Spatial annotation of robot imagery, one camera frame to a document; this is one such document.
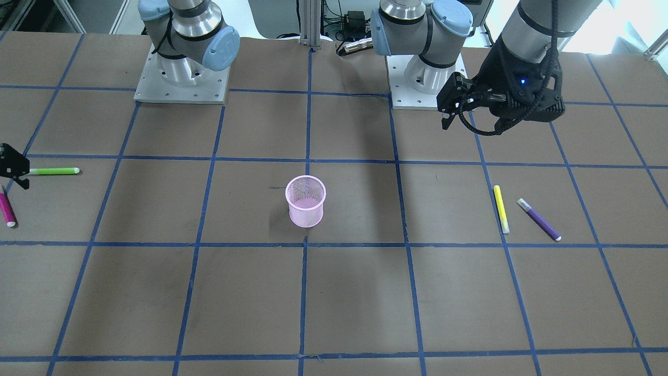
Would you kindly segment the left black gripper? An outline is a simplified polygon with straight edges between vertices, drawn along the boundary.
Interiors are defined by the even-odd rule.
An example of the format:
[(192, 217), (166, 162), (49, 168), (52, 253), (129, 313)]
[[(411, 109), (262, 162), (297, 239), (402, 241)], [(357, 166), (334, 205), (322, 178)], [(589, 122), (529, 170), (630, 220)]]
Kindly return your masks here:
[[(533, 63), (516, 57), (498, 40), (474, 78), (454, 72), (436, 96), (442, 129), (448, 130), (458, 118), (473, 133), (494, 136), (521, 121), (553, 122), (566, 111), (562, 78), (556, 48), (550, 47), (540, 62)], [(480, 130), (466, 120), (464, 115), (478, 107), (498, 118), (494, 130)]]

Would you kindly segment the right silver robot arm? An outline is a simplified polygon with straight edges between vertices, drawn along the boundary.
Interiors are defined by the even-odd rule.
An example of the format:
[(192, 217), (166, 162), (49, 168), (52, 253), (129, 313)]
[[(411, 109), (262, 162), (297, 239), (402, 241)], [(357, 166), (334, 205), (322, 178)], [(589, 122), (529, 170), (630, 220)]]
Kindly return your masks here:
[(2, 39), (2, 176), (34, 155), (209, 157), (236, 29), (210, 1), (141, 1), (147, 36), (9, 32)]

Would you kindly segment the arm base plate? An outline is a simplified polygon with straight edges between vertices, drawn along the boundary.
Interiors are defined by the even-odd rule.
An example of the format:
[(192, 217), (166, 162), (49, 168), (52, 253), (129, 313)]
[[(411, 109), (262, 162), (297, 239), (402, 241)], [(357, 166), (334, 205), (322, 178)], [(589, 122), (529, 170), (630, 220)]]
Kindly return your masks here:
[(387, 56), (386, 64), (392, 105), (399, 110), (437, 110), (436, 96), (449, 76), (468, 77), (462, 55), (446, 68), (428, 66), (417, 55)]
[(134, 99), (155, 104), (224, 104), (234, 53), (203, 42), (150, 46)]

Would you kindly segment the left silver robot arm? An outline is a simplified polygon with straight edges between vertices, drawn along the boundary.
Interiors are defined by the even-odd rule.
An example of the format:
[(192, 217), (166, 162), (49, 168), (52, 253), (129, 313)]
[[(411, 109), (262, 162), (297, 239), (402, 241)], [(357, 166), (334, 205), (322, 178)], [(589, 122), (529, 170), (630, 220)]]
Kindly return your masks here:
[(370, 18), (378, 55), (410, 55), (412, 87), (436, 95), (442, 128), (455, 118), (473, 133), (501, 135), (522, 121), (565, 114), (559, 50), (598, 1), (520, 1), (480, 70), (454, 70), (474, 15), (461, 1), (381, 1)]

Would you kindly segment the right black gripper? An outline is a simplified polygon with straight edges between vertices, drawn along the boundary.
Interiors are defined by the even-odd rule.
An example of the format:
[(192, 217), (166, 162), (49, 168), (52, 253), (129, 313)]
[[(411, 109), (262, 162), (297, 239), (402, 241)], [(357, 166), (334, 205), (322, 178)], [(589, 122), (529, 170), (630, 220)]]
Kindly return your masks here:
[(7, 143), (1, 144), (1, 176), (15, 180), (15, 183), (24, 190), (30, 188), (30, 181), (22, 178), (29, 174), (30, 161)]

